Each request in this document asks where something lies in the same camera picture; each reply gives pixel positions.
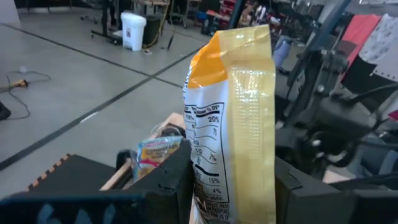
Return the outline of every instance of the trash can lid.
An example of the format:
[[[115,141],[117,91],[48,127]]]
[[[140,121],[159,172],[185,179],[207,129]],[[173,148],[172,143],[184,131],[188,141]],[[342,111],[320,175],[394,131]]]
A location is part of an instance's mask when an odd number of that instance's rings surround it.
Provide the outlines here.
[[[128,23],[134,25],[144,26],[147,24],[147,19],[145,17],[135,15],[131,12],[122,12],[121,19],[122,21],[127,21]]]

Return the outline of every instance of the gray floor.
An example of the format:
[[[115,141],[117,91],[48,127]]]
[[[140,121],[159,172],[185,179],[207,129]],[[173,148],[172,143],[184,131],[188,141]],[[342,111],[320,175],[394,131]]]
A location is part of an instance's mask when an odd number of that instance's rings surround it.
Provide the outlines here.
[[[0,86],[7,84],[6,73],[21,65],[52,77],[13,91],[31,116],[0,122],[0,197],[26,189],[66,153],[114,166],[119,150],[135,147],[170,113],[182,112],[179,86],[193,53],[209,37],[194,27],[177,27],[166,51],[161,47],[174,29],[166,26],[146,55],[92,39],[90,30],[100,26],[81,21],[83,13],[23,14],[20,25],[0,26]],[[0,101],[12,117],[25,115],[7,93]]]

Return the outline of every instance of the snack bag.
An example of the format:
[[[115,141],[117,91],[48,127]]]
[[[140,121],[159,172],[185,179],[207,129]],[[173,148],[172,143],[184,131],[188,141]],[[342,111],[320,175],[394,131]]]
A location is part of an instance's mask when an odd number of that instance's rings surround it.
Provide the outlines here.
[[[268,26],[218,31],[192,59],[183,96],[196,223],[275,223],[274,85]]]
[[[134,183],[161,165],[180,147],[181,141],[182,136],[169,136],[146,140],[138,144],[137,154],[131,154],[131,158],[137,162],[137,166],[133,167]]]

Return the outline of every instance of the yellow snack bag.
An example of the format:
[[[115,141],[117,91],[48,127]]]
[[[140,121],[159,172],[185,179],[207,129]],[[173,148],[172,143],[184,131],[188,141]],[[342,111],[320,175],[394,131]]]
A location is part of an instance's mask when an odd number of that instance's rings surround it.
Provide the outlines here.
[[[197,223],[275,223],[274,88],[268,26],[218,31],[183,89]]]

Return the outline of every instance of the pink fabric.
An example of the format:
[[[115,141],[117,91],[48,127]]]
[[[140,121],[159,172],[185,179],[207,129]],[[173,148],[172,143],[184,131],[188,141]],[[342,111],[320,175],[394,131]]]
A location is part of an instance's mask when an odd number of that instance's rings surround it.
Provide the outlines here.
[[[355,49],[347,58],[350,66],[380,19],[381,16],[376,15],[355,15],[351,20],[343,36],[343,40],[356,44]]]

